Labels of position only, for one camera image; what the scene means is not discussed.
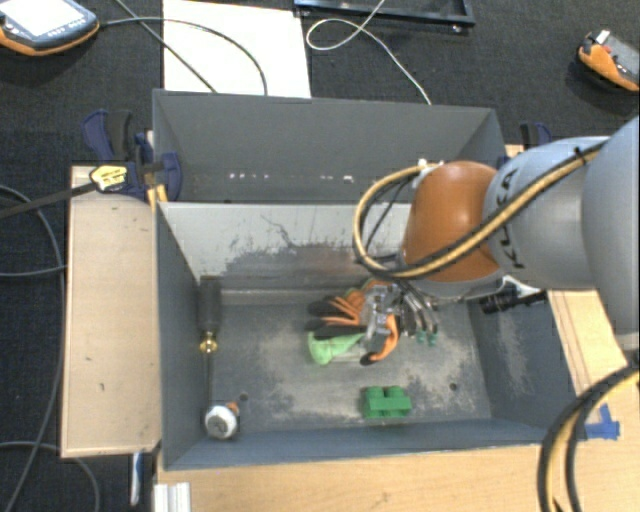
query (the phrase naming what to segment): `electronic device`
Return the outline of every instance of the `electronic device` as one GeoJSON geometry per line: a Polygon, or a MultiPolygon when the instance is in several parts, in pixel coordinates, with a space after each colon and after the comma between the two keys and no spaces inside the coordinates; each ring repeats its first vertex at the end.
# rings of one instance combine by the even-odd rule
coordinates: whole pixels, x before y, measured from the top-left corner
{"type": "Polygon", "coordinates": [[[99,27],[96,15],[73,0],[0,0],[0,46],[23,55],[65,51],[99,27]]]}
{"type": "Polygon", "coordinates": [[[610,30],[590,32],[578,47],[578,60],[601,82],[637,93],[640,56],[610,30]]]}

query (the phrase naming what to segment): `green plastic toy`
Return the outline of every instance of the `green plastic toy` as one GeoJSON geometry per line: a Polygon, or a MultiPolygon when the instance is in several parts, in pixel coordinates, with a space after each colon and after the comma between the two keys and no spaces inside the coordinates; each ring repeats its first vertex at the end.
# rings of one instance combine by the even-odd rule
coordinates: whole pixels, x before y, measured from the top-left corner
{"type": "Polygon", "coordinates": [[[400,386],[373,386],[364,390],[362,415],[366,419],[404,418],[412,407],[411,398],[400,386]]]}

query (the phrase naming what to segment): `gray bin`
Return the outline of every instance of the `gray bin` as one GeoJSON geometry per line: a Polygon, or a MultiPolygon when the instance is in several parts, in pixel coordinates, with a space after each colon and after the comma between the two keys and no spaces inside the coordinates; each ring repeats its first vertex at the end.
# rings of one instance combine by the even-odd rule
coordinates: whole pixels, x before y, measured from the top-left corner
{"type": "MultiPolygon", "coordinates": [[[[331,100],[293,104],[314,111],[317,123],[304,126],[314,132],[307,136],[324,134],[315,149],[296,132],[302,128],[290,122],[291,116],[301,114],[287,100],[156,95],[156,149],[179,152],[186,178],[182,199],[187,200],[161,204],[155,219],[165,468],[310,462],[539,442],[554,417],[575,398],[545,304],[491,316],[476,304],[445,306],[438,312],[435,346],[402,338],[387,359],[371,367],[355,361],[318,366],[309,355],[303,330],[309,302],[344,293],[367,278],[351,252],[353,203],[362,192],[358,189],[366,188],[375,176],[412,165],[409,158],[418,156],[473,158],[495,165],[503,143],[494,113],[331,100]],[[278,178],[271,182],[273,188],[249,184],[243,189],[246,183],[224,179],[232,168],[255,168],[257,163],[250,162],[248,138],[246,151],[222,140],[222,125],[232,110],[236,117],[229,134],[240,130],[239,119],[252,132],[265,111],[273,116],[268,137],[282,150],[268,161],[270,176],[278,178]],[[334,116],[345,110],[351,112],[352,129],[337,127],[340,133],[332,133],[334,116]],[[389,140],[388,147],[367,143],[356,133],[360,112],[367,121],[360,120],[363,132],[376,116],[385,118],[380,136],[389,140]],[[439,140],[450,142],[431,147],[425,134],[435,133],[436,122],[439,140]],[[192,145],[194,133],[183,137],[183,131],[193,124],[219,137],[205,146],[192,145]],[[413,137],[412,143],[403,146],[408,137],[413,137]],[[296,144],[284,152],[284,139],[292,138],[296,144]],[[397,152],[396,140],[402,141],[397,152]],[[342,144],[359,152],[366,164],[366,172],[359,174],[354,159],[345,171],[356,192],[353,182],[322,188],[310,171],[317,169],[324,176],[329,168],[337,172],[343,155],[332,145],[342,144]],[[299,165],[303,155],[306,174],[291,167],[292,162],[299,165]],[[298,185],[287,195],[286,180],[280,185],[278,180],[292,175],[298,176],[298,185]],[[205,382],[196,327],[196,288],[203,275],[221,276],[223,286],[219,350],[213,356],[210,382],[205,382]],[[411,397],[411,413],[395,420],[363,419],[362,390],[394,385],[411,397]],[[231,441],[206,436],[202,419],[209,393],[216,403],[240,395],[247,398],[240,402],[240,431],[231,441]]],[[[266,162],[261,151],[267,151],[266,145],[258,144],[253,158],[266,162]]],[[[371,223],[381,211],[372,210],[371,223]]],[[[393,210],[375,250],[398,247],[407,214],[407,204],[393,210]]]]}

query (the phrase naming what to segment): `orange object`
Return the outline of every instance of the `orange object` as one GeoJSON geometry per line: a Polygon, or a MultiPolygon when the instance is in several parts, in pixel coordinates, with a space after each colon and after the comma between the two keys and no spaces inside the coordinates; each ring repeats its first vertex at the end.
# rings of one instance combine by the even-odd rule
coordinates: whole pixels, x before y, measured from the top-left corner
{"type": "Polygon", "coordinates": [[[398,324],[394,315],[388,315],[385,327],[389,329],[390,334],[387,339],[384,340],[384,345],[380,352],[376,352],[368,355],[369,361],[377,363],[387,357],[398,346],[398,340],[400,339],[400,333],[398,332],[398,324]]]}
{"type": "Polygon", "coordinates": [[[631,92],[640,90],[638,84],[620,74],[613,57],[611,57],[610,47],[594,44],[590,47],[589,53],[583,47],[580,47],[578,49],[578,58],[587,67],[623,89],[631,92]]]}
{"type": "Polygon", "coordinates": [[[2,31],[2,28],[0,28],[0,45],[6,46],[7,48],[10,48],[11,50],[14,50],[23,55],[28,55],[29,57],[44,57],[46,55],[53,55],[54,53],[64,52],[66,50],[69,50],[70,48],[73,48],[74,46],[79,45],[80,43],[85,42],[87,39],[90,39],[92,36],[94,36],[99,29],[100,29],[100,25],[96,24],[96,26],[90,32],[84,34],[82,37],[74,41],[70,41],[56,48],[47,48],[45,50],[37,50],[35,48],[31,48],[27,45],[20,44],[17,41],[14,41],[8,38],[5,35],[5,33],[2,31]]]}
{"type": "MultiPolygon", "coordinates": [[[[411,264],[455,242],[482,222],[484,198],[496,170],[478,162],[450,162],[427,175],[416,191],[402,243],[411,264]]],[[[470,281],[498,270],[483,244],[468,256],[429,276],[432,281],[470,281]]]]}

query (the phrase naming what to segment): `yellow cable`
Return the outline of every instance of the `yellow cable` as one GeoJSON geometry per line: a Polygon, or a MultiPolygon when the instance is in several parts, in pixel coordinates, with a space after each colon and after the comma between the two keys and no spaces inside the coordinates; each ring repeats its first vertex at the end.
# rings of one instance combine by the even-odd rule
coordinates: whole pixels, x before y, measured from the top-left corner
{"type": "Polygon", "coordinates": [[[355,244],[356,254],[357,256],[364,261],[369,267],[381,270],[385,272],[391,278],[415,278],[420,277],[424,273],[435,272],[440,268],[452,263],[456,259],[460,258],[464,255],[468,250],[470,250],[474,245],[482,243],[485,239],[487,239],[491,234],[496,232],[500,227],[506,224],[512,217],[514,217],[522,208],[524,208],[527,203],[535,197],[537,194],[543,192],[551,185],[555,184],[557,181],[561,180],[568,174],[572,173],[577,168],[583,166],[586,162],[590,162],[595,158],[598,154],[597,151],[593,151],[591,153],[583,155],[581,158],[577,158],[576,160],[571,161],[570,163],[560,167],[555,172],[552,172],[545,176],[543,179],[540,179],[537,182],[534,182],[530,185],[524,193],[518,196],[514,201],[509,203],[505,209],[500,212],[500,214],[496,215],[491,221],[489,221],[481,230],[475,233],[473,236],[469,237],[468,240],[465,240],[463,243],[454,247],[451,251],[442,255],[441,257],[426,263],[425,265],[421,265],[414,269],[409,270],[400,270],[394,271],[388,269],[384,265],[378,263],[374,260],[364,247],[362,241],[362,233],[360,231],[360,217],[362,215],[362,211],[368,201],[373,197],[373,195],[378,192],[382,187],[392,183],[394,181],[399,181],[402,178],[406,178],[408,176],[412,176],[418,174],[423,168],[420,166],[409,167],[403,169],[401,171],[395,172],[376,182],[369,190],[367,190],[362,198],[360,199],[358,205],[356,206],[356,211],[353,218],[353,240],[355,244]]]}
{"type": "MultiPolygon", "coordinates": [[[[598,400],[598,402],[596,403],[596,405],[593,407],[593,410],[597,409],[602,402],[604,402],[608,397],[611,396],[613,392],[622,391],[623,389],[626,389],[630,385],[635,384],[639,381],[640,381],[640,373],[638,372],[638,370],[636,370],[635,372],[629,374],[625,379],[621,380],[618,384],[616,384],[612,388],[609,388],[609,390],[603,393],[600,399],[598,400]]],[[[556,436],[555,442],[551,447],[551,451],[549,453],[549,465],[547,467],[547,472],[545,475],[545,481],[547,484],[546,501],[547,501],[547,506],[549,507],[549,510],[555,510],[555,505],[553,503],[553,492],[552,492],[554,459],[556,458],[560,450],[567,444],[567,441],[571,437],[571,432],[573,431],[576,421],[578,421],[580,412],[581,412],[581,409],[578,409],[569,417],[569,419],[564,424],[560,432],[558,432],[558,435],[556,436]]]]}

